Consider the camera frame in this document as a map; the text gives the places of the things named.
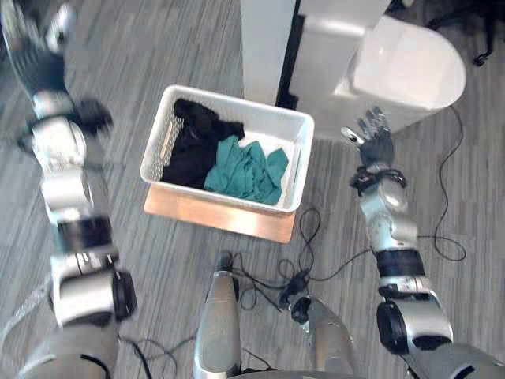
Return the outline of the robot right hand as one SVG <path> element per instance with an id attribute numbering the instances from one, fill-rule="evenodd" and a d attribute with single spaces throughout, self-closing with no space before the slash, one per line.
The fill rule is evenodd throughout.
<path id="1" fill-rule="evenodd" d="M 377 163 L 390 167 L 395 159 L 395 147 L 382 110 L 379 107 L 368 109 L 365 117 L 358 119 L 357 126 L 358 132 L 342 127 L 341 134 L 359 151 L 361 163 L 366 167 Z"/>

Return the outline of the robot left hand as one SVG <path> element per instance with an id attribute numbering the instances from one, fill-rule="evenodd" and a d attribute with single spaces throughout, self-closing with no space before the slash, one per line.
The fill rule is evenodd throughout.
<path id="1" fill-rule="evenodd" d="M 17 79 L 33 97 L 40 92 L 66 92 L 65 49 L 76 21 L 64 3 L 45 28 L 26 17 L 15 1 L 1 2 L 2 38 Z"/>

